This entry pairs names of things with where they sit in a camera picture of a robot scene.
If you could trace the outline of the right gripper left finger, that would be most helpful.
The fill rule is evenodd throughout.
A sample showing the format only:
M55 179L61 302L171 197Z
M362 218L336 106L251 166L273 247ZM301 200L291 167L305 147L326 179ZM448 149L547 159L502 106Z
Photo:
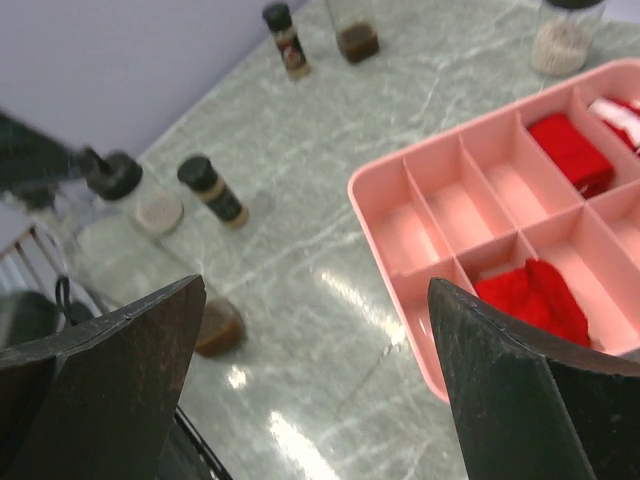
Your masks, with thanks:
M154 478L205 302L191 275L3 350L2 478Z

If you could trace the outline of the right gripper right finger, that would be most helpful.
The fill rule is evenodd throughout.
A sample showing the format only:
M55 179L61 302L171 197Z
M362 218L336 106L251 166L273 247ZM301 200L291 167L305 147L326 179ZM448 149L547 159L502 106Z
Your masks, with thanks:
M638 363L551 335L443 278L427 303L469 478L638 478Z

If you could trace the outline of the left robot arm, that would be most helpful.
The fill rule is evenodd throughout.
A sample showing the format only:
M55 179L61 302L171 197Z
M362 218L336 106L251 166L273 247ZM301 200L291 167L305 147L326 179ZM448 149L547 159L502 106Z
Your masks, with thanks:
M1 111L1 196L46 202L83 178L79 151Z

